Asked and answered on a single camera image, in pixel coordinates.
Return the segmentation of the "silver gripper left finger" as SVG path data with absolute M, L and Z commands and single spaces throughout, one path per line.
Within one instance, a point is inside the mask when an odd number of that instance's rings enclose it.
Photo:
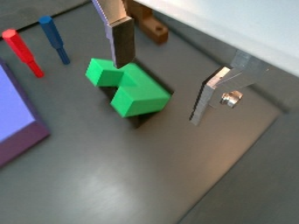
M 105 27 L 114 67 L 125 66 L 136 56 L 134 20 L 126 15 L 122 0 L 90 0 Z

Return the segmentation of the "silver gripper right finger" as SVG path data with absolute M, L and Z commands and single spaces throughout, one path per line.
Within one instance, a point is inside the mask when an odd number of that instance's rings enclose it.
M 199 125 L 207 108 L 235 108 L 243 97 L 239 90 L 256 83 L 267 72 L 268 64 L 237 50 L 229 66 L 223 66 L 201 83 L 189 121 Z

